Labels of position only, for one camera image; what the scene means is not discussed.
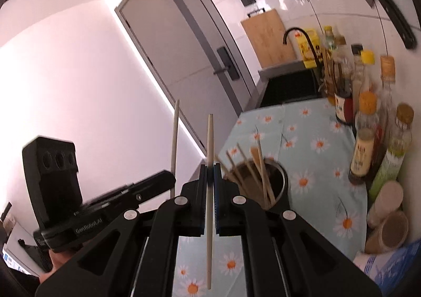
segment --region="black faucet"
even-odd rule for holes
[[[307,42],[309,43],[309,46],[310,46],[310,49],[312,50],[312,52],[313,52],[313,56],[314,56],[314,60],[316,61],[316,66],[317,66],[317,68],[320,70],[320,73],[322,74],[323,73],[323,70],[322,70],[322,65],[320,64],[320,62],[319,62],[319,58],[317,57],[317,54],[316,54],[316,51],[314,50],[314,47],[313,47],[313,44],[312,44],[312,41],[310,40],[310,37],[309,37],[309,35],[307,34],[307,32],[306,31],[304,31],[303,29],[301,29],[301,28],[299,28],[299,27],[291,27],[291,28],[289,28],[288,30],[286,30],[285,31],[285,33],[284,33],[284,44],[285,45],[287,45],[287,39],[288,39],[288,34],[292,31],[292,30],[297,30],[297,31],[300,31],[302,34],[304,34],[304,36],[306,37],[306,39],[307,39]]]

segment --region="light strip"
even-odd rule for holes
[[[144,69],[144,72],[146,73],[146,75],[151,80],[152,84],[154,85],[155,89],[158,91],[158,93],[161,96],[161,98],[164,100],[165,104],[169,108],[169,110],[172,113],[172,115],[174,115],[174,107],[172,106],[171,102],[168,100],[168,98],[165,95],[165,93],[162,90],[162,88],[159,86],[159,84],[156,81],[154,75],[149,70],[148,65],[146,64],[146,62],[144,61],[144,59],[140,55],[139,51],[136,48],[136,45],[134,45],[132,39],[130,38],[130,35],[128,34],[128,32],[126,31],[126,29],[124,28],[123,23],[121,22],[120,18],[118,17],[118,15],[115,12],[115,7],[117,5],[119,5],[122,0],[104,0],[104,1],[105,1],[106,5],[108,6],[108,8],[109,8],[109,10],[111,12],[111,15],[113,16],[115,22],[117,23],[117,25],[118,25],[121,33],[123,34],[124,38],[126,39],[127,43],[129,44],[129,47],[132,49],[135,57],[139,61],[140,66]],[[188,131],[187,127],[184,125],[183,121],[181,119],[178,119],[178,122],[180,123],[182,130],[186,133],[187,137],[189,138],[189,140],[191,141],[191,143],[193,144],[194,148],[197,150],[197,152],[199,153],[199,155],[201,156],[201,158],[205,159],[206,158],[205,154],[199,148],[199,146],[197,145],[196,141],[193,139],[191,133]]]

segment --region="green bottle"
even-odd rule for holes
[[[370,200],[373,202],[387,181],[397,179],[403,158],[412,141],[411,125],[413,119],[414,110],[408,104],[401,103],[397,106],[395,125],[390,131],[386,155],[368,192]]]

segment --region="gray door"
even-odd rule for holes
[[[203,1],[125,0],[119,11],[170,101],[180,99],[187,126],[205,149],[208,114],[214,115],[218,152],[250,99],[243,78],[250,74],[243,59],[232,55]],[[233,62],[237,79],[222,70],[220,48]]]

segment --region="cutting board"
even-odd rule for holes
[[[282,43],[285,27],[275,9],[243,20],[241,25],[263,69],[297,59],[291,42]]]

